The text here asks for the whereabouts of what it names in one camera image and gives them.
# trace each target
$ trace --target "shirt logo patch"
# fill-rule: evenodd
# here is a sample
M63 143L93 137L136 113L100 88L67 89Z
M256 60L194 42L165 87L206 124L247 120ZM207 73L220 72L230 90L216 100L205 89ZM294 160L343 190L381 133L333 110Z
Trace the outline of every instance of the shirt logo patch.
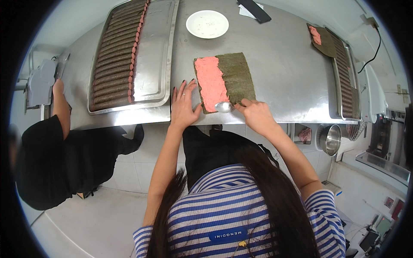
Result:
M243 226L209 233L209 240L214 244L227 244L247 239L247 229Z

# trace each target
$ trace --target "power cord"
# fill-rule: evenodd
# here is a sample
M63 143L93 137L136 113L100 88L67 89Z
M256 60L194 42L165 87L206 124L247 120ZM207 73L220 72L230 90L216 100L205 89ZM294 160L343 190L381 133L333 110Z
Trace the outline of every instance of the power cord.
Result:
M380 35L379 29L376 27L376 25L374 25L374 28L377 30L377 33L379 34L379 39L380 39L379 46L377 47L377 51L376 51L376 54L374 55L374 57L372 59L370 59L367 63L365 63L363 65L363 67L361 68L360 72L358 72L358 73L361 73L361 71L364 69L364 67L376 58L377 53L379 52L379 49L380 49L380 45L382 44L382 37Z

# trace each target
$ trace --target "long dark hair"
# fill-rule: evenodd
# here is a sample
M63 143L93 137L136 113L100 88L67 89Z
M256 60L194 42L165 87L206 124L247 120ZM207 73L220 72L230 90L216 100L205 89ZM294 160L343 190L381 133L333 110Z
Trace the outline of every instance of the long dark hair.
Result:
M300 195L291 180L268 157L252 147L234 153L261 191L269 214L271 255L280 257L319 258L316 240ZM183 192L186 177L180 170L165 190L155 218L147 257L172 257L168 244L168 213Z

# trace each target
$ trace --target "woman's left hand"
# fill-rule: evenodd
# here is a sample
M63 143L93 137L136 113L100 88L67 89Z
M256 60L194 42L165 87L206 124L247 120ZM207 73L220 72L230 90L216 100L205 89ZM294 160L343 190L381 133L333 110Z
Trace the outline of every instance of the woman's left hand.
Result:
M201 103L197 106L195 111L192 111L192 100L191 93L192 90L197 87L195 79L186 85L184 80L179 87L173 89L172 94L172 111L171 111L171 126L172 128L177 128L180 131L184 131L185 128L192 125L199 118L202 111Z

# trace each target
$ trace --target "stainless steel bowl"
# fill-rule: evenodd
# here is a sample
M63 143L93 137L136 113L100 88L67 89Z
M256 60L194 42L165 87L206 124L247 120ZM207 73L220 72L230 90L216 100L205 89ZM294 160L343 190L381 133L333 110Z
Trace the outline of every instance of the stainless steel bowl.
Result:
M330 125L322 129L320 147L329 156L334 156L341 144L341 130L338 125Z

